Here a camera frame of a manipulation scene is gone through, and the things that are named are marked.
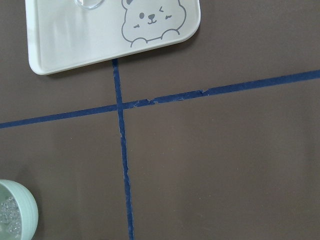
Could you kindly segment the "clear wine glass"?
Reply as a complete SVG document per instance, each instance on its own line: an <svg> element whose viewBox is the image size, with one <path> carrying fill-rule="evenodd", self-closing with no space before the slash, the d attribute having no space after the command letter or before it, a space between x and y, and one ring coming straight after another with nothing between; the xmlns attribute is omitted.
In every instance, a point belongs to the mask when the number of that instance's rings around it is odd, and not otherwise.
<svg viewBox="0 0 320 240"><path fill-rule="evenodd" d="M104 0L74 0L75 4L84 10L94 10L104 3Z"/></svg>

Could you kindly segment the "cream bear tray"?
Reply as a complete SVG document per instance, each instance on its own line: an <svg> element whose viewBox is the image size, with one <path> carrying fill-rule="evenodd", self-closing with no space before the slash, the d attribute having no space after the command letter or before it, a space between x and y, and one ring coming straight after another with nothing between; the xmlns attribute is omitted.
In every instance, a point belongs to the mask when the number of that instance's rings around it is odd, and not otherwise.
<svg viewBox="0 0 320 240"><path fill-rule="evenodd" d="M27 0L28 62L50 75L184 42L198 30L198 0Z"/></svg>

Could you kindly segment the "mint green bowl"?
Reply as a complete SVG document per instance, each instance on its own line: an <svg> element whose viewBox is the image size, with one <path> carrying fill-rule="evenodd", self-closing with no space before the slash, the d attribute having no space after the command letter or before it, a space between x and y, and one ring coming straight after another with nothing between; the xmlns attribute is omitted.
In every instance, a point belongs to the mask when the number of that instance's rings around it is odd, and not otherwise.
<svg viewBox="0 0 320 240"><path fill-rule="evenodd" d="M39 212L34 196L22 184L0 181L0 238L31 240L38 226Z"/></svg>

